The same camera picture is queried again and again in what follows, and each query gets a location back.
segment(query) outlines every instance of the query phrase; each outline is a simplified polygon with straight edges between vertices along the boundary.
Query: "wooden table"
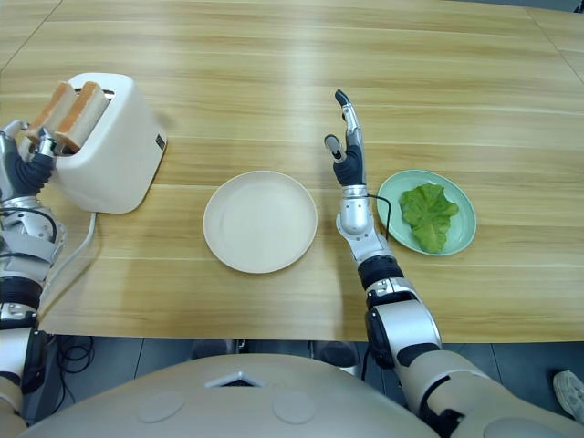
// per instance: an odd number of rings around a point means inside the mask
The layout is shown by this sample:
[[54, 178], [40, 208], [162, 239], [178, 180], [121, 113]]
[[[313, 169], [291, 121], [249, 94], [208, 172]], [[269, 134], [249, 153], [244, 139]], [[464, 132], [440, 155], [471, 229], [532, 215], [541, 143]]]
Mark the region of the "wooden table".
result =
[[[427, 169], [474, 202], [478, 233], [461, 254], [392, 244], [444, 340], [584, 339], [583, 16], [422, 0], [8, 0], [0, 13], [3, 125], [34, 118], [60, 80], [106, 71], [135, 78], [170, 136], [143, 205], [99, 217], [43, 329], [365, 339], [322, 146], [344, 131], [339, 87], [372, 191]], [[202, 231], [214, 190], [259, 169], [299, 179], [319, 213], [307, 254], [264, 276], [221, 264]], [[42, 198], [70, 253], [89, 215], [50, 188]]]

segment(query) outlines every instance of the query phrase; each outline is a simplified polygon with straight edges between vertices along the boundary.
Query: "lettuce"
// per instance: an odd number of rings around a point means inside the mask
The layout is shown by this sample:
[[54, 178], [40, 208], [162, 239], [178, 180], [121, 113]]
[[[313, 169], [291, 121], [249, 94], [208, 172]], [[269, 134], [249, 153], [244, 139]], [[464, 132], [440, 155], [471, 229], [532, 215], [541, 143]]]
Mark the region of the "lettuce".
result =
[[442, 252], [450, 216], [458, 214], [458, 205], [444, 196], [438, 184], [423, 184], [400, 197], [401, 217], [412, 227], [412, 234], [427, 253]]

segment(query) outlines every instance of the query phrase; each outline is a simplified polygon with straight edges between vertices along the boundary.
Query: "sneaker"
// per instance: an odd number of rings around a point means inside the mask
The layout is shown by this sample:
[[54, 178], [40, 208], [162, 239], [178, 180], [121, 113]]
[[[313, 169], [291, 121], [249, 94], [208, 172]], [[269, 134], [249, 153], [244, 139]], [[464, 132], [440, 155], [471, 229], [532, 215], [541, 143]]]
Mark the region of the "sneaker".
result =
[[584, 424], [584, 383], [572, 371], [562, 371], [554, 376], [554, 392], [561, 407]]

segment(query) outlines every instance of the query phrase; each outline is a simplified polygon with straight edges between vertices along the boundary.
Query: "green plate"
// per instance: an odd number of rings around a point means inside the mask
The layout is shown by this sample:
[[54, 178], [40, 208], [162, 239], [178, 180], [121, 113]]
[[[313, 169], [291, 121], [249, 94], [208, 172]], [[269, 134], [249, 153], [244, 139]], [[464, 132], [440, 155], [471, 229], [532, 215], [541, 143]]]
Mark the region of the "green plate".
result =
[[[418, 241], [412, 235], [412, 228], [402, 219], [400, 197], [403, 192], [415, 189], [419, 185], [432, 183], [444, 188], [444, 196], [451, 203], [457, 203], [459, 212], [450, 218], [450, 229], [446, 233], [446, 244], [443, 251], [431, 254], [423, 251]], [[450, 256], [456, 254], [473, 242], [476, 233], [476, 213], [470, 200], [463, 190], [443, 176], [428, 171], [403, 171], [392, 175], [381, 185], [379, 196], [391, 202], [390, 234], [402, 245], [427, 254], [428, 256]], [[377, 211], [383, 226], [387, 224], [387, 204], [377, 200]]]

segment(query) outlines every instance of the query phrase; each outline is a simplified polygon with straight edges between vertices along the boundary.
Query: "bread slice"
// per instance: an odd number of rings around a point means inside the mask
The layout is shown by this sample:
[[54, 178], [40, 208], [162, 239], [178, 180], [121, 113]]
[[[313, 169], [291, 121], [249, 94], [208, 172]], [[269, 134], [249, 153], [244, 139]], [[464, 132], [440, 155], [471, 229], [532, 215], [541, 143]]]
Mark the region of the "bread slice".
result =
[[68, 82], [61, 82], [53, 91], [51, 100], [45, 106], [43, 111], [33, 121], [25, 132], [25, 135], [34, 143], [38, 144], [38, 132], [42, 127], [46, 130], [55, 132], [63, 119], [67, 116], [71, 107], [75, 103], [77, 93]]
[[86, 82], [77, 100], [57, 128], [56, 136], [73, 153], [88, 139], [110, 101], [96, 82]]

